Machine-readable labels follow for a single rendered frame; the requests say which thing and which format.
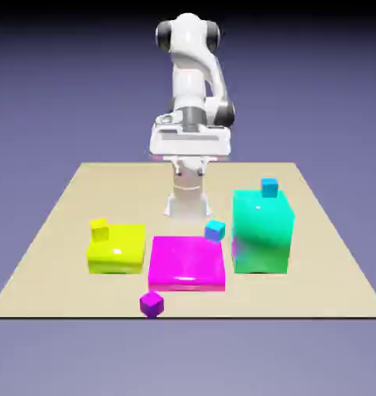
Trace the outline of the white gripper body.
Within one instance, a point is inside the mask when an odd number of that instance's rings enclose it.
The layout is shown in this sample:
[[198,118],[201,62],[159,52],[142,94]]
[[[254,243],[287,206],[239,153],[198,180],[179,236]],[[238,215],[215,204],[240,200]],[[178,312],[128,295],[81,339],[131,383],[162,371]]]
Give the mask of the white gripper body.
[[199,125],[198,132],[185,132],[182,125],[153,124],[149,152],[158,159],[172,156],[227,158],[231,154],[231,130]]

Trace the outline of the small light blue cube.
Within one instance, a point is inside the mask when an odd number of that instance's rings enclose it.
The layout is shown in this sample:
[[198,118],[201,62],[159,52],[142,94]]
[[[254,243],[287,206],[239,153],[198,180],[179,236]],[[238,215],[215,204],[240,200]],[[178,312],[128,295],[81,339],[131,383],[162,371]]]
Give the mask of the small light blue cube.
[[220,242],[225,236],[225,222],[209,220],[204,227],[204,237],[213,242]]

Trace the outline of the small yellow cube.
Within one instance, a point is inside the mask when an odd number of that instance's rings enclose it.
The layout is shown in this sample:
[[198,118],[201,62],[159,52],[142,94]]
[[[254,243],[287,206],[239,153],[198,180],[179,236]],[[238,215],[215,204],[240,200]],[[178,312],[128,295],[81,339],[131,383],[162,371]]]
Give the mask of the small yellow cube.
[[109,226],[105,218],[91,221],[91,241],[94,243],[107,241],[109,238]]

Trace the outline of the small purple cube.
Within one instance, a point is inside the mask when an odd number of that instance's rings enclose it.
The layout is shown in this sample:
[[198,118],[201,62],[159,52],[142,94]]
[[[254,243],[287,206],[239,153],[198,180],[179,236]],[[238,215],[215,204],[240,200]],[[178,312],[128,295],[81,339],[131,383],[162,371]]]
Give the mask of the small purple cube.
[[156,318],[164,311],[164,298],[157,292],[149,291],[139,299],[141,312],[148,318]]

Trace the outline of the large teal green box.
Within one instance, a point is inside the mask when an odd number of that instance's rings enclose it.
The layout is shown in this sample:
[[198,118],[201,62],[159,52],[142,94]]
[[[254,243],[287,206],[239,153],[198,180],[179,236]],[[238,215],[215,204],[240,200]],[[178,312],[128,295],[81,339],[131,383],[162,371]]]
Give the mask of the large teal green box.
[[237,274],[285,274],[288,271],[295,214],[283,191],[232,194],[232,258]]

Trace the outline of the large magenta box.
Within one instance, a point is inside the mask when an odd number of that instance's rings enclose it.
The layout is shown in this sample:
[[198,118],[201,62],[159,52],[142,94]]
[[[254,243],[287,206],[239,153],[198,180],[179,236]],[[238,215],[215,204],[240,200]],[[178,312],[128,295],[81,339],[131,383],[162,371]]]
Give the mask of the large magenta box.
[[148,286],[157,292],[223,292],[222,244],[203,236],[155,236]]

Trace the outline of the large yellow box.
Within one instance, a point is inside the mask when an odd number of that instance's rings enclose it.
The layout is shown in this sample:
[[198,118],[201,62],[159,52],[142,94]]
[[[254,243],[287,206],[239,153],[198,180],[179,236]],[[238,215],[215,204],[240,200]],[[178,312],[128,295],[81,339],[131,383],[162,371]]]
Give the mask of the large yellow box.
[[140,274],[145,257],[144,224],[109,224],[107,241],[90,241],[87,266],[90,274]]

